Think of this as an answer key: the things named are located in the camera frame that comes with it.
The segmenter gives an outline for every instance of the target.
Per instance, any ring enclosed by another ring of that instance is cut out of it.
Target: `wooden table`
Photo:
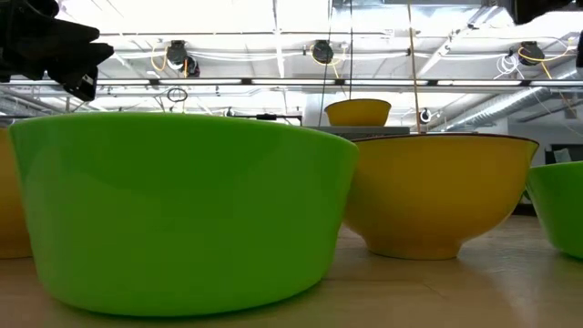
[[[457,260],[372,255],[343,229],[327,278],[288,301],[202,318],[134,319],[52,300],[32,260],[0,261],[0,327],[582,327],[583,261],[554,251],[534,218],[468,242]]]

